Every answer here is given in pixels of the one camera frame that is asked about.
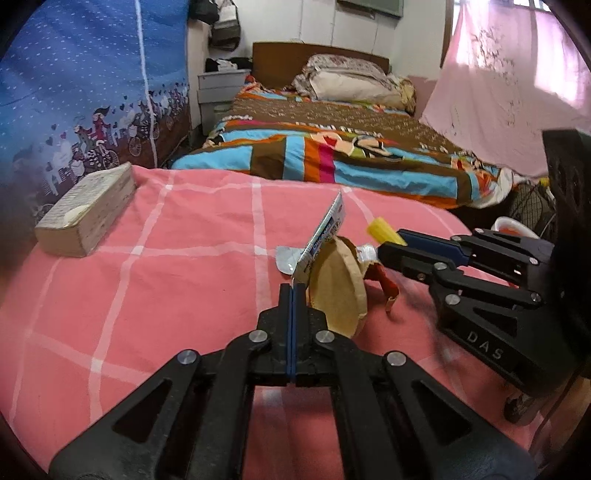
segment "metal screw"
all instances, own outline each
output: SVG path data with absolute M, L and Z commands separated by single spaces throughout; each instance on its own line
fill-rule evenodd
M 448 305 L 457 305 L 460 303 L 460 297 L 455 293 L 450 293 L 447 297 L 445 297 L 445 303 Z
M 180 364 L 190 365 L 197 359 L 197 352 L 195 350 L 183 350 L 177 355 L 177 360 Z
M 386 360 L 393 367 L 401 367 L 406 363 L 406 355 L 402 352 L 390 352 Z
M 261 343 L 267 340 L 269 336 L 267 335 L 265 330 L 253 330 L 251 333 L 248 334 L 248 338 L 250 338 L 251 342 L 253 343 Z
M 330 343 L 335 339 L 335 334 L 330 330 L 321 330 L 316 334 L 316 340 L 320 343 Z

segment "bed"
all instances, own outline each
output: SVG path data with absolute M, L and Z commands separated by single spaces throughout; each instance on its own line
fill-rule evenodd
M 256 80 L 238 94 L 203 148 L 173 168 L 338 183 L 445 209 L 491 205 L 510 191 L 506 171 L 481 162 L 403 111 L 279 90 L 316 53 L 371 60 L 384 72 L 389 69 L 388 59 L 350 50 L 255 43 Z
M 468 233 L 449 212 L 365 189 L 223 170 L 134 167 L 134 176 L 134 199 L 92 255 L 35 247 L 0 309 L 0 410 L 44 469 L 178 351 L 215 351 L 251 330 L 288 280 L 276 247 L 303 246 L 339 189 L 340 233 L 356 245 L 372 241 L 374 216 L 445 238 Z M 512 387 L 436 332 L 427 286 L 395 279 L 401 295 L 390 315 L 379 284 L 366 282 L 369 314 L 356 343 L 404 351 L 527 448 L 538 424 L 504 420 Z M 326 390 L 257 389 L 251 425 L 244 478 L 342 478 Z

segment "wall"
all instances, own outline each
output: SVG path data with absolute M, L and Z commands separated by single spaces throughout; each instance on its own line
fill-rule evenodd
M 217 56 L 249 56 L 256 41 L 304 41 L 388 57 L 399 75 L 439 76 L 446 0 L 405 0 L 400 20 L 352 13 L 336 0 L 234 0 L 242 24 L 238 49 Z
M 187 22 L 187 74 L 189 76 L 189 102 L 191 107 L 191 127 L 201 123 L 201 111 L 197 101 L 197 77 L 205 71 L 205 59 L 209 55 L 207 43 L 209 26 L 199 20 Z

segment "striped bedspread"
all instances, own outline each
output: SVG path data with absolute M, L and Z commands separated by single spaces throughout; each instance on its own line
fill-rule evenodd
M 407 113 L 244 87 L 205 145 L 175 169 L 338 183 L 450 209 L 492 196 L 500 170 Z

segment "window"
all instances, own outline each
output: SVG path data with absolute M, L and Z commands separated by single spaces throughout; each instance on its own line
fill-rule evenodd
M 531 8 L 532 10 L 540 10 L 550 12 L 550 8 L 542 0 L 447 0 L 446 9 L 446 25 L 443 33 L 443 52 L 441 54 L 441 67 L 443 67 L 443 60 L 449 48 L 449 42 L 452 39 L 453 33 L 456 31 L 457 19 L 460 15 L 460 7 L 464 2 L 478 2 L 478 3 L 496 3 L 506 5 L 507 7 L 516 8 Z

